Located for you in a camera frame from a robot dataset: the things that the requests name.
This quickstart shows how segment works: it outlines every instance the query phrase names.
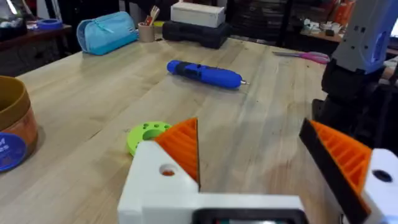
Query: blue label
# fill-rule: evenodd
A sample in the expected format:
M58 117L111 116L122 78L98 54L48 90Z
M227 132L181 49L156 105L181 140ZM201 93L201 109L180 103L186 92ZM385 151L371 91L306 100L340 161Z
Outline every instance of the blue label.
M23 139L15 134L0 133L0 171L18 166L27 152Z

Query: scissors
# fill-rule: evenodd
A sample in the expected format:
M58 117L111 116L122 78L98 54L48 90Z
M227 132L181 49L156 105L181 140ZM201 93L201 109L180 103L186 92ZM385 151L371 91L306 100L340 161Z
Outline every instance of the scissors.
M285 53L285 52L272 52L274 55L284 57L300 57L320 64L326 65L330 62L330 57L320 52L308 52L308 53Z

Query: screw hole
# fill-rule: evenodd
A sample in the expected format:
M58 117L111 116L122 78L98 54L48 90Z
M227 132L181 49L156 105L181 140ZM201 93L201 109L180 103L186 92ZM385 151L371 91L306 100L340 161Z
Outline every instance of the screw hole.
M161 165L159 172L166 177L174 176L177 171L177 168L172 164L164 164Z
M372 174L379 180L387 183L392 182L392 177L384 170L372 170Z

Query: orange object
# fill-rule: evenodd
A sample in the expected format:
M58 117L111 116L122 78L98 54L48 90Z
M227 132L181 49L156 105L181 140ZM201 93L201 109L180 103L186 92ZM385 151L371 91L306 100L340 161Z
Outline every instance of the orange object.
M29 157L37 146L37 124L25 85L0 76L0 132L16 134L27 146Z
M311 121L311 124L345 179L361 198L372 150L333 128L316 121Z
M339 22L340 25L342 25L342 26L346 26L347 25L349 19L351 18L352 13L353 13L354 7L355 7L355 1L348 1L347 2L347 6L346 6L345 11L343 13L343 17L341 18L341 20Z
M154 140L192 179L200 183L197 127L197 118L188 119L172 126Z
M344 13L347 9L347 4L346 3L340 3L340 5L338 6L337 10L336 10L336 14L335 14L335 22L341 24L341 21L343 20L343 16Z

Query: cordless screwdriver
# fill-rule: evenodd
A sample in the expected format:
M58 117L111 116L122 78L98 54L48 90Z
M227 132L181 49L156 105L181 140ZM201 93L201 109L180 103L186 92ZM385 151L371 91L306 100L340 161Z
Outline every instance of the cordless screwdriver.
M209 67L189 62L172 60L167 64L167 70L174 75L181 75L210 85L228 89L237 89L249 84L242 76L231 70Z

